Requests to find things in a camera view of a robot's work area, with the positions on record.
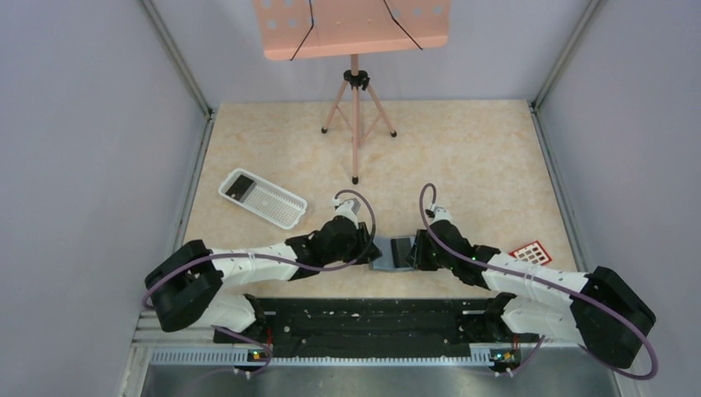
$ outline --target tripod leg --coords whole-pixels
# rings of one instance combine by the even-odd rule
[[[353,184],[358,184],[358,144],[360,128],[360,93],[357,87],[350,89],[353,92]]]
[[[387,113],[384,111],[384,108],[382,107],[382,103],[379,102],[379,98],[377,98],[377,94],[374,93],[374,89],[372,88],[372,85],[370,85],[370,84],[368,84],[368,92],[370,93],[370,96],[372,97],[372,99],[374,101],[374,105],[377,107],[379,114],[382,115],[382,119],[384,120],[384,123],[387,124],[387,128],[389,128],[389,134],[392,137],[397,136],[397,130],[395,130],[394,127],[392,127],[392,122],[389,120]]]
[[[341,89],[338,90],[338,94],[336,95],[336,101],[333,103],[333,106],[331,106],[331,110],[329,111],[327,122],[325,122],[322,126],[322,134],[327,133],[329,124],[331,124],[331,120],[333,119],[333,113],[335,113],[336,109],[338,109],[338,103],[341,101],[341,98],[343,97],[343,92],[346,91],[347,85],[348,82],[343,80],[343,84],[341,84]]]

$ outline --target gray floor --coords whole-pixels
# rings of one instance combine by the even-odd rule
[[[579,348],[541,349],[513,379],[457,367],[274,367],[246,380],[207,366],[152,366],[142,397],[609,397],[619,396],[610,371]]]

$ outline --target perforated basket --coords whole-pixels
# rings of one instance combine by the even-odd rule
[[[285,230],[294,227],[307,211],[304,198],[241,168],[219,185],[219,194]]]

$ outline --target gray wall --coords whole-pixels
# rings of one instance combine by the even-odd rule
[[[380,98],[533,99],[587,2],[454,0],[448,45],[362,55],[360,67]],[[210,103],[332,99],[350,66],[267,60],[251,0],[155,3]]]
[[[589,259],[657,314],[653,395],[698,395],[699,21],[698,0],[609,1],[543,108]]]
[[[0,395],[115,395],[203,118],[136,1],[0,2]]]

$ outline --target tripod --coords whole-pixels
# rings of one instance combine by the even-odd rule
[[[353,177],[351,181],[353,182],[353,184],[358,184],[358,182],[360,181],[358,177],[358,147],[360,146],[362,141],[372,132],[375,124],[377,124],[381,117],[384,120],[384,123],[387,124],[390,136],[396,137],[397,131],[394,130],[394,127],[392,127],[392,122],[389,120],[387,113],[384,111],[384,108],[382,108],[382,103],[379,102],[377,94],[374,93],[374,90],[370,85],[370,77],[368,77],[368,72],[364,70],[359,70],[357,54],[353,54],[350,56],[350,70],[346,70],[346,72],[343,73],[343,80],[344,81],[341,84],[341,88],[338,90],[338,94],[336,95],[336,101],[333,103],[333,106],[331,106],[331,111],[328,114],[327,121],[322,127],[322,133],[327,133],[329,124],[331,124],[333,115],[334,113],[336,113],[337,110],[341,114],[341,117],[343,117],[343,121],[345,121],[348,127],[353,131]],[[346,91],[346,87],[348,86],[348,84],[350,84],[350,91],[353,93],[352,123],[348,120],[348,117],[346,117],[341,108],[338,107],[338,103],[341,101],[341,97],[343,97],[343,93]],[[365,131],[363,136],[360,136],[360,88],[362,88],[363,91],[367,89],[367,91],[370,93],[370,97],[372,97],[374,104],[378,110],[377,117],[370,125],[370,128],[368,128],[367,131]]]

